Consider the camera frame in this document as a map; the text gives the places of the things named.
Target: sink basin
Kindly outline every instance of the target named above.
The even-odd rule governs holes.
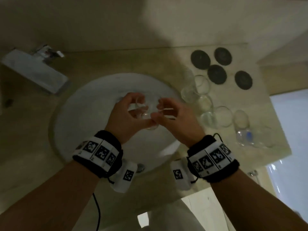
[[[54,122],[54,145],[65,161],[71,161],[73,150],[82,141],[105,128],[114,104],[128,92],[180,99],[177,91],[143,74],[118,73],[89,82],[68,98]],[[144,164],[144,173],[166,162],[179,145],[163,126],[141,130],[122,146],[123,158]]]

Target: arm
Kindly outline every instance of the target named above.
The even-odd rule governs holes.
[[[105,130],[121,144],[135,133],[156,123],[134,117],[137,110],[128,112],[140,93],[128,93],[113,108]],[[41,186],[27,194],[0,215],[0,230],[55,231],[72,230],[98,184],[99,178],[76,161]]]
[[[175,116],[176,120],[160,113],[153,113],[151,117],[181,143],[190,148],[205,136],[188,106],[172,98],[163,98],[162,103],[160,108],[173,108],[164,110],[164,115]],[[241,170],[211,186],[237,231],[308,230],[305,221]]]

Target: forearm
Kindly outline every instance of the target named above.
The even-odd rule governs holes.
[[[99,178],[72,161],[0,215],[0,230],[72,230]]]
[[[237,231],[308,230],[305,221],[241,170],[211,186]]]

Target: wristband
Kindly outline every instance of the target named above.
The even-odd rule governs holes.
[[[225,144],[210,135],[193,145],[187,153],[191,173],[210,183],[229,177],[240,165]]]
[[[99,131],[83,141],[73,152],[73,159],[99,178],[109,178],[122,166],[121,143],[108,131]]]

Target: black round lid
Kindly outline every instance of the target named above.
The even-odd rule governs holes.
[[[211,65],[208,69],[209,79],[215,84],[223,84],[227,80],[227,73],[221,66]]]
[[[208,54],[206,54],[206,52],[202,50],[193,51],[190,56],[190,60],[192,61],[192,64],[198,69],[207,69],[211,64],[210,57]]]
[[[238,85],[240,89],[248,90],[252,87],[252,78],[249,75],[249,73],[240,70],[236,72],[234,78],[235,78],[236,85]]]
[[[215,57],[216,61],[223,66],[230,65],[231,62],[232,62],[232,55],[225,48],[215,49],[214,57]]]

